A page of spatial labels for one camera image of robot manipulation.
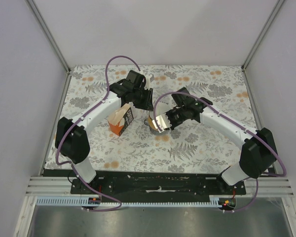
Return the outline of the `single white paper filter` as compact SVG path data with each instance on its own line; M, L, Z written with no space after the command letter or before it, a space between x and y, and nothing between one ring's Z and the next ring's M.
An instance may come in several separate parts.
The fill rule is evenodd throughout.
M159 102L156 106L155 112L156 115L159 116L163 113L166 113L167 111L169 111L171 108L168 104L163 103L163 102Z

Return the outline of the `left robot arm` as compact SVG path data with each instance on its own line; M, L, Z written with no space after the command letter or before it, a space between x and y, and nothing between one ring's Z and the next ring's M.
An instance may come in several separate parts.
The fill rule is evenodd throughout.
M137 109L152 111L153 89L150 87L153 75L144 75L130 70L127 77L108 87L103 99L98 100L84 112L73 118L62 117L57 124L55 148L73 165L83 179L81 187L88 194L99 188L96 171L88 158L90 144L88 135L109 115L122 106L132 103Z

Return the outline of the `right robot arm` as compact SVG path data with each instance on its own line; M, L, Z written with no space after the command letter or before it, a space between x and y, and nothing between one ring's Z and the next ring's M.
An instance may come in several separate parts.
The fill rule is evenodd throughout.
M221 112L213 102L191 97L183 87L172 95L176 106L163 114L167 128L174 129L186 120L195 120L226 136L240 150L240 160L225 169L216 182L217 191L228 194L234 184L246 178L259 178L277 159L272 132L257 130L233 120Z

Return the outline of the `glass coffee server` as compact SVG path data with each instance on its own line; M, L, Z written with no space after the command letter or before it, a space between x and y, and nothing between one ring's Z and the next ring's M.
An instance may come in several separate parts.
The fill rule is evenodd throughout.
M152 123L152 120L150 117L147 117L145 120L144 120L144 124L147 125L149 127L149 130L150 132L153 134L153 135L166 135L170 132L170 130L164 130L162 132L160 132Z

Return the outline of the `orange coffee filter box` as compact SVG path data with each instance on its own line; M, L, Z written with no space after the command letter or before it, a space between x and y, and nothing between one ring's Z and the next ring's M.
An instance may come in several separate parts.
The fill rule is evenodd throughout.
M132 113L132 109L130 107L130 109L127 111L127 113L124 115L123 119L119 122L118 125L109 124L109 126L112 133L114 133L117 136L121 136L133 120L134 116Z

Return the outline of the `wooden dripper ring holder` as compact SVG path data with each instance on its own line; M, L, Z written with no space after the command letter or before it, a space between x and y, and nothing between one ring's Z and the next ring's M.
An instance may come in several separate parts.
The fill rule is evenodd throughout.
M155 128L155 126L154 126L154 124L152 122L151 117L148 117L148 125L150 126L151 129L156 130L156 128Z

